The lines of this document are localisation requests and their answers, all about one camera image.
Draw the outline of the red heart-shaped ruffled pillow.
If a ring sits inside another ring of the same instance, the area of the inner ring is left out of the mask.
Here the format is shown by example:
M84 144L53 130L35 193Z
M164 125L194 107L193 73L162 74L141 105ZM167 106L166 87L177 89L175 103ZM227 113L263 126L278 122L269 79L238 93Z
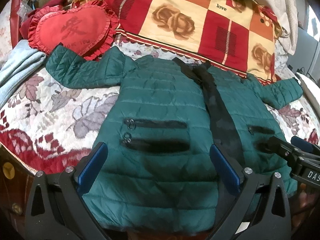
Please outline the red heart-shaped ruffled pillow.
M69 10L46 6L32 18L28 42L47 55L61 44L86 60L97 60L111 48L118 25L116 13L102 0Z

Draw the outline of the green quilted puffer jacket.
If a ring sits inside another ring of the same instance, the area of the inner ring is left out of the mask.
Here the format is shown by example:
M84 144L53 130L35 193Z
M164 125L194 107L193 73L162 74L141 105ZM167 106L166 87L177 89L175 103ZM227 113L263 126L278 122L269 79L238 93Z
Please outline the green quilted puffer jacket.
M214 139L225 140L239 164L255 173L279 172L289 196L297 192L286 161L258 150L284 135L269 108L298 100L294 78L262 85L210 64L150 55L133 60L117 47L87 61L58 45L47 72L70 89L119 86L96 142L108 157L84 201L98 223L113 230L197 234L219 213L218 177L210 161Z

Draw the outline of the small-flower white bed sheet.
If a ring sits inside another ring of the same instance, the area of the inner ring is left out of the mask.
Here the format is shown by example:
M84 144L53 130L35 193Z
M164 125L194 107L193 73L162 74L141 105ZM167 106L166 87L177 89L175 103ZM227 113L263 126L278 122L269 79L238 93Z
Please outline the small-flower white bed sheet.
M250 72L248 35L219 30L215 34L204 34L198 48L192 47L195 41L191 38L170 43L167 40L153 40L121 30L117 31L117 38L117 43L140 46L145 51L151 51L152 55L157 51L162 58L165 53L171 53L195 61L210 61L216 67L240 76Z

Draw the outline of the red yellow checkered rose quilt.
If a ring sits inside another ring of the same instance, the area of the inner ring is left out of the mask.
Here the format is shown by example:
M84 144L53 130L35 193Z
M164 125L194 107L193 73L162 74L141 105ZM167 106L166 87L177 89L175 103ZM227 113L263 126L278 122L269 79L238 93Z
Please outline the red yellow checkered rose quilt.
M281 27L273 11L255 0L103 1L119 19L119 42L210 61L239 76L252 74L263 84L277 79L274 50Z

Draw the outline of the light blue folded cloth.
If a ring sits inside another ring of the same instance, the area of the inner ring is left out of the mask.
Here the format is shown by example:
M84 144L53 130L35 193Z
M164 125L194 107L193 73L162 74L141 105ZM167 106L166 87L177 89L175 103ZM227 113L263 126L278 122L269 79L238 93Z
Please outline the light blue folded cloth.
M44 52L31 48L27 40L18 42L1 68L1 108L18 86L43 65L46 57Z

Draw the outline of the white floral red-bordered blanket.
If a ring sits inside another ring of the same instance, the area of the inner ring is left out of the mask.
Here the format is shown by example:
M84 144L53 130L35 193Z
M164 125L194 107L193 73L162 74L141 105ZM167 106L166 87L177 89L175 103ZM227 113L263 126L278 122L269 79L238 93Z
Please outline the white floral red-bordered blanket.
M28 172L60 172L86 156L119 88L68 89L45 69L1 109L1 146Z

